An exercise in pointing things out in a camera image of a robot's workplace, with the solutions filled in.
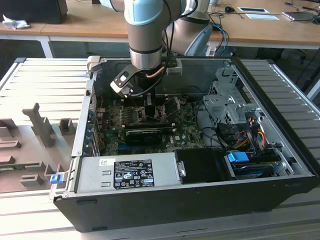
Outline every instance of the wooden desk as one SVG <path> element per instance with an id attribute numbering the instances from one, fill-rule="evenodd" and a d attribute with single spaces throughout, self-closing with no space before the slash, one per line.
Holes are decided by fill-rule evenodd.
<path id="1" fill-rule="evenodd" d="M 18 28 L 13 30 L 7 28 L 4 24 L 0 24 L 0 34 L 15 35 L 41 35 L 41 30 L 45 27 L 45 23 L 32 23 L 30 27 Z"/>
<path id="2" fill-rule="evenodd" d="M 320 26 L 312 22 L 290 22 L 289 18 L 282 15 L 282 12 L 296 12 L 292 6 L 284 4 L 284 0 L 224 0 L 225 4 L 231 4 L 240 15 L 224 14 L 221 19 L 223 29 L 229 34 L 229 46 L 257 47 L 258 45 L 281 45 L 292 46 L 291 48 L 319 48 L 320 46 Z M 301 11 L 302 6 L 315 8 L 318 4 L 307 1 L 294 1 Z M 225 5 L 210 7 L 209 11 L 225 13 Z M 270 15 L 276 15 L 279 20 L 250 19 L 245 12 L 241 12 L 238 7 L 263 8 L 269 11 Z M 219 24 L 219 18 L 212 15 L 215 23 Z M 221 33 L 214 32 L 211 35 L 222 39 Z"/>
<path id="3" fill-rule="evenodd" d="M 124 14 L 91 1 L 67 0 L 68 13 L 63 24 L 47 24 L 47 36 L 128 38 Z"/>
<path id="4" fill-rule="evenodd" d="M 11 30 L 0 25 L 0 39 L 40 41 L 45 56 L 52 58 L 51 41 L 74 42 L 112 42 L 127 43 L 128 33 L 123 13 L 107 9 L 91 1 L 66 0 L 67 18 L 62 24 L 31 23 L 30 28 Z M 223 0 L 237 7 L 265 8 L 270 14 L 295 12 L 295 8 L 284 4 L 285 0 Z M 294 4 L 314 8 L 316 3 L 295 0 Z M 210 7 L 209 11 L 224 13 L 225 5 Z M 320 26 L 311 22 L 290 22 L 283 16 L 279 20 L 249 19 L 245 14 L 224 14 L 221 19 L 223 28 L 229 34 L 229 46 L 318 49 L 320 47 Z M 211 35 L 209 45 L 215 48 L 222 39 L 219 31 Z"/>

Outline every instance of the white paper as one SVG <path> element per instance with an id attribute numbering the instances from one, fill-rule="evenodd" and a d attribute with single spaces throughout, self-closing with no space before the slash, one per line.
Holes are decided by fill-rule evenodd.
<path id="1" fill-rule="evenodd" d="M 279 20 L 279 18 L 277 18 L 274 15 L 252 14 L 252 13 L 246 13 L 245 15 L 250 19 Z"/>
<path id="2" fill-rule="evenodd" d="M 12 20 L 10 18 L 7 18 L 5 15 L 3 16 L 3 21 L 2 23 L 9 29 L 22 29 L 22 28 L 27 28 L 30 27 L 28 23 L 25 20 Z"/>

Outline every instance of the warning label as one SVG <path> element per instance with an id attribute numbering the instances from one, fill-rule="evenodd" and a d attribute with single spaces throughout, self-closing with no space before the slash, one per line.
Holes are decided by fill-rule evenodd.
<path id="1" fill-rule="evenodd" d="M 115 189 L 153 187 L 155 185 L 152 161 L 116 161 L 114 163 Z"/>

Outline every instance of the blue latch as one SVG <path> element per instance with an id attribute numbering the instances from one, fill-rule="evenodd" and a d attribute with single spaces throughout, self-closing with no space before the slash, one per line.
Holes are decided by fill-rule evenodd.
<path id="1" fill-rule="evenodd" d="M 233 151 L 230 154 L 228 154 L 228 159 L 230 163 L 235 162 L 249 162 L 249 158 L 247 154 L 243 151 Z"/>
<path id="2" fill-rule="evenodd" d="M 53 174 L 50 177 L 50 184 L 63 184 L 64 183 L 64 174 Z"/>

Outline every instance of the metal bracket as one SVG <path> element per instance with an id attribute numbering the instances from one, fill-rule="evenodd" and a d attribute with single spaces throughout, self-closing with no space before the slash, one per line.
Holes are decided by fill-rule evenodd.
<path id="1" fill-rule="evenodd" d="M 39 103 L 36 102 L 33 108 L 23 109 L 22 113 L 30 118 L 34 130 L 39 134 L 43 145 L 45 147 L 51 147 L 54 144 L 54 140 L 51 138 L 50 131 L 39 114 L 39 108 Z"/>
<path id="2" fill-rule="evenodd" d="M 111 88 L 120 96 L 127 98 L 130 93 L 133 93 L 133 85 L 129 81 L 139 72 L 141 70 L 132 64 L 127 65 L 111 82 Z"/>

